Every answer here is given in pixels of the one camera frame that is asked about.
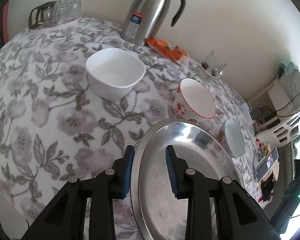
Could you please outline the orange snack packet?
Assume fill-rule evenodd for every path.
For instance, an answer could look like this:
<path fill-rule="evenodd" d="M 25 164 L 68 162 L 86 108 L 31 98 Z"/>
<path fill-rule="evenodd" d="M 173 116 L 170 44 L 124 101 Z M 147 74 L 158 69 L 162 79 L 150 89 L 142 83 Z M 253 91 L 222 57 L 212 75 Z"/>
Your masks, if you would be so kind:
<path fill-rule="evenodd" d="M 170 44 L 158 37 L 148 38 L 146 40 L 147 45 L 156 53 L 165 58 L 170 58 L 178 64 L 188 64 L 188 53 L 178 46 L 172 47 Z"/>

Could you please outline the stainless steel thermos jug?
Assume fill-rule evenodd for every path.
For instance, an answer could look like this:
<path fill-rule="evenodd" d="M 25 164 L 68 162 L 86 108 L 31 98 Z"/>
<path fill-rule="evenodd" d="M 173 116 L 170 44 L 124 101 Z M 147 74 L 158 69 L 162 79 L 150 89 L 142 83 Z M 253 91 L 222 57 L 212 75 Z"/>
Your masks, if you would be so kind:
<path fill-rule="evenodd" d="M 121 37 L 132 44 L 143 46 L 148 38 L 154 38 L 168 12 L 171 0 L 134 0 L 123 24 Z M 175 26 L 181 17 L 186 0 L 180 0 L 180 7 L 172 18 Z"/>

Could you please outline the clear drinking glass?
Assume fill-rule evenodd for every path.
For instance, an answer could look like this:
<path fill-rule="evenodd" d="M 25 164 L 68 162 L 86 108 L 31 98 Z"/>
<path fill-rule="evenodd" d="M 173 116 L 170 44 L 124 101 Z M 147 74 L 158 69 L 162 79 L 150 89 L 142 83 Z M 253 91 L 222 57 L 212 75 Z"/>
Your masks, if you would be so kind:
<path fill-rule="evenodd" d="M 55 23 L 57 25 L 64 24 L 69 18 L 69 8 L 68 5 L 63 3 L 61 0 L 55 3 Z"/>
<path fill-rule="evenodd" d="M 68 7 L 69 21 L 74 21 L 82 17 L 81 0 L 64 0 L 64 4 Z"/>

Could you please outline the strawberry pattern red-rimmed bowl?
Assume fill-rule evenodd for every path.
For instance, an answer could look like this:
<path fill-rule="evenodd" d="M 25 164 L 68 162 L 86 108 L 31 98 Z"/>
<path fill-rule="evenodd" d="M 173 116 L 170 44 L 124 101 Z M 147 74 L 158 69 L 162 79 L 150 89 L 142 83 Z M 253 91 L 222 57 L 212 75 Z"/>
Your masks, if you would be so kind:
<path fill-rule="evenodd" d="M 172 108 L 177 118 L 192 123 L 215 117 L 216 104 L 210 92 L 198 81 L 184 78 L 172 98 Z"/>

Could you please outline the smartphone on stand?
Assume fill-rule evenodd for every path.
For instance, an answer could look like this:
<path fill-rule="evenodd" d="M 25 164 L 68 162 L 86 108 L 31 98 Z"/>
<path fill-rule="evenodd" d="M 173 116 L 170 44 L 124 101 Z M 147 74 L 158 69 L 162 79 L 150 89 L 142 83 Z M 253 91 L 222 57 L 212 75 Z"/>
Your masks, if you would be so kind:
<path fill-rule="evenodd" d="M 263 157 L 255 168 L 255 177 L 258 182 L 266 181 L 271 175 L 274 180 L 279 178 L 279 154 L 277 148 L 274 147 L 265 157 Z"/>

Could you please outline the pale blue ceramic bowl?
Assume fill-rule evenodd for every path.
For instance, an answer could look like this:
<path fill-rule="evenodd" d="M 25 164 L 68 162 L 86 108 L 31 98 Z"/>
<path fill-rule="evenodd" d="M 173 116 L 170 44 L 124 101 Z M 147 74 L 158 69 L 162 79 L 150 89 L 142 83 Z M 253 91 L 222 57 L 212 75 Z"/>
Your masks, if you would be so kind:
<path fill-rule="evenodd" d="M 218 142 L 232 158 L 240 158 L 245 153 L 244 137 L 238 124 L 228 119 L 219 130 Z"/>

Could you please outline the stainless steel round plate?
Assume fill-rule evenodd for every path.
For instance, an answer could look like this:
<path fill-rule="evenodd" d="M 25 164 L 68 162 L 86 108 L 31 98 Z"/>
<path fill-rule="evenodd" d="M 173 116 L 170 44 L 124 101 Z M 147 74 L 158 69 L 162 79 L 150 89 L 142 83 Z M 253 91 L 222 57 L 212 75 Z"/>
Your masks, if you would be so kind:
<path fill-rule="evenodd" d="M 177 200 L 172 192 L 166 165 L 169 145 L 187 162 L 186 174 L 229 177 L 243 184 L 238 168 L 209 132 L 179 119 L 158 122 L 136 148 L 130 179 L 132 209 L 143 239 L 185 238 L 187 200 Z"/>

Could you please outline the white square bowl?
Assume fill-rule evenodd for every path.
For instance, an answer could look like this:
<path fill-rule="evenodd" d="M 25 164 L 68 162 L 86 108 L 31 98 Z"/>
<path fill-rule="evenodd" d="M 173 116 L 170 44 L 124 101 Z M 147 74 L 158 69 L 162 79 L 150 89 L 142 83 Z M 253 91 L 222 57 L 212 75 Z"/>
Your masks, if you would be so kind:
<path fill-rule="evenodd" d="M 119 48 L 95 52 L 85 62 L 91 90 L 111 102 L 120 101 L 144 77 L 144 63 Z"/>

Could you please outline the floral grey tablecloth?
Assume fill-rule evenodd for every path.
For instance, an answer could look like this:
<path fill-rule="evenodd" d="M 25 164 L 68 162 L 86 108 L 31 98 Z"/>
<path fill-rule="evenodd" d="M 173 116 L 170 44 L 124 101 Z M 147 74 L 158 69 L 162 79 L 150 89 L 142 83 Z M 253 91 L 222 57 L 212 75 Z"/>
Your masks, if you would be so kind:
<path fill-rule="evenodd" d="M 200 81 L 216 102 L 216 115 L 200 123 L 217 136 L 227 119 L 237 122 L 245 155 L 234 160 L 245 189 L 261 188 L 252 166 L 256 151 L 243 98 L 224 81 L 207 82 L 200 64 L 180 66 L 148 47 L 120 37 L 117 24 L 94 18 L 54 28 L 25 29 L 0 49 L 0 194 L 32 223 L 70 176 L 88 179 L 122 156 L 157 122 L 173 118 L 173 93 L 181 79 Z M 146 74 L 118 102 L 90 88 L 85 61 L 106 48 L 120 48 L 145 64 Z"/>

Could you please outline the clear glass mug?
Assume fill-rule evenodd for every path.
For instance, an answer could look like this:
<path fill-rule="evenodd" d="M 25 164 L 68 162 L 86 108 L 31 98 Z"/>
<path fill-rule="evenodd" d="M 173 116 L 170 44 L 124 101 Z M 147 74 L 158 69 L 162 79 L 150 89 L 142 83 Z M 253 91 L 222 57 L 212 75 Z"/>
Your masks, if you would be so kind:
<path fill-rule="evenodd" d="M 202 61 L 203 73 L 209 81 L 220 79 L 223 75 L 225 67 L 226 63 L 216 56 L 214 50 L 212 50 Z"/>

